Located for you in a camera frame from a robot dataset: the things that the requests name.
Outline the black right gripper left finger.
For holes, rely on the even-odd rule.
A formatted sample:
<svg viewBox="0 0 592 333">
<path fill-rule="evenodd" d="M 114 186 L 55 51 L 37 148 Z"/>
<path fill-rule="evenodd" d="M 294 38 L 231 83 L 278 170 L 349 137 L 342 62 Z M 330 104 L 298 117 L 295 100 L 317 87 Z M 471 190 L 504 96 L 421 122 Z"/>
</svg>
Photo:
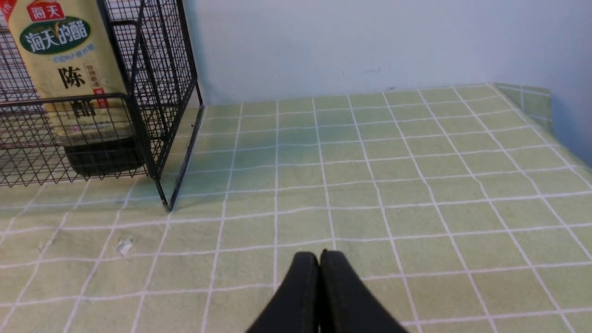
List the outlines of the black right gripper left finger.
<svg viewBox="0 0 592 333">
<path fill-rule="evenodd" d="M 319 262 L 311 252 L 297 252 L 272 299 L 248 333 L 317 333 L 316 298 Z"/>
</svg>

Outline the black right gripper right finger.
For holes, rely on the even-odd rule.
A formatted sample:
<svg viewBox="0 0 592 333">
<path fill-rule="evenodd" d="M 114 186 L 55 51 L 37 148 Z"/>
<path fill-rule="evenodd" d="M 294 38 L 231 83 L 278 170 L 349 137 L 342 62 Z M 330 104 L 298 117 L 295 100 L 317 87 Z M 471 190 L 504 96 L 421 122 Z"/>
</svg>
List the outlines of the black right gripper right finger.
<svg viewBox="0 0 592 333">
<path fill-rule="evenodd" d="M 320 257 L 319 321 L 322 333 L 406 333 L 370 292 L 344 253 Z"/>
</svg>

